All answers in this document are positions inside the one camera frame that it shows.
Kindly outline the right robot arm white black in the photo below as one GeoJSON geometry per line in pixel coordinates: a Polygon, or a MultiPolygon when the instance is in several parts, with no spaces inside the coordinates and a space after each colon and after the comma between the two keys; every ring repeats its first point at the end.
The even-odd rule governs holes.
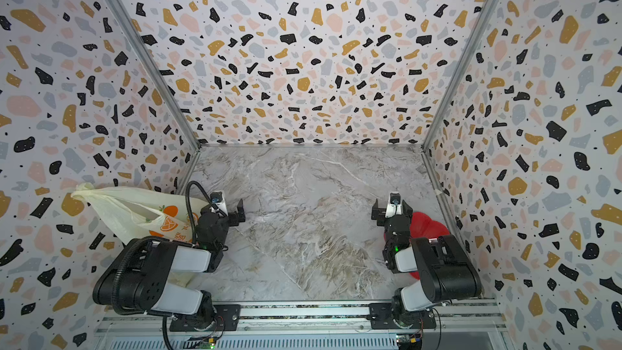
{"type": "Polygon", "coordinates": [[[384,230],[386,268],[416,280],[395,291],[387,312],[370,310],[376,326],[426,328],[429,309],[481,294],[477,270],[458,239],[442,223],[414,211],[398,193],[390,194],[385,207],[375,202],[371,220],[384,230]]]}

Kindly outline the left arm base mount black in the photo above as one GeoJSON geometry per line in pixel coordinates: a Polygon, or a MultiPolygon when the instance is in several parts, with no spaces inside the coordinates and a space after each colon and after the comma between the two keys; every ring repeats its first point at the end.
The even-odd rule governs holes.
{"type": "Polygon", "coordinates": [[[201,307],[196,315],[179,315],[170,322],[171,332],[188,332],[199,334],[220,334],[234,332],[241,316],[241,305],[217,304],[201,307]]]}

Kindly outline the cream plastic bag orange print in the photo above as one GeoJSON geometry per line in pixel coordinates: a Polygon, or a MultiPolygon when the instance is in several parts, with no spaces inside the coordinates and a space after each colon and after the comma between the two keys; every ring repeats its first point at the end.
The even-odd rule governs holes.
{"type": "Polygon", "coordinates": [[[98,217],[123,243],[154,236],[190,242],[192,232],[183,195],[135,187],[77,186],[71,198],[91,205],[98,217]]]}

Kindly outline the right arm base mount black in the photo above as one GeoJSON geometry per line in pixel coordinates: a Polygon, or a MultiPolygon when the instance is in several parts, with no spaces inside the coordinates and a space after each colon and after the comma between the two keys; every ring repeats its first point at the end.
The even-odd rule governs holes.
{"type": "Polygon", "coordinates": [[[373,330],[434,330],[437,323],[432,311],[406,311],[395,303],[369,304],[368,320],[373,330]]]}

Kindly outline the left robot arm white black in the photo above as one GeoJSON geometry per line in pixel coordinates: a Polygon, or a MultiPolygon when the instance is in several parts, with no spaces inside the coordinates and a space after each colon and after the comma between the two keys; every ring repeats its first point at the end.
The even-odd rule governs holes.
{"type": "Polygon", "coordinates": [[[229,229],[246,221],[242,200],[230,213],[224,204],[213,199],[201,210],[195,244],[154,236],[132,239],[97,281],[93,301],[111,306],[119,315],[177,316],[204,326],[212,323],[215,308],[210,293],[176,285],[170,276],[216,271],[227,250],[229,229]]]}

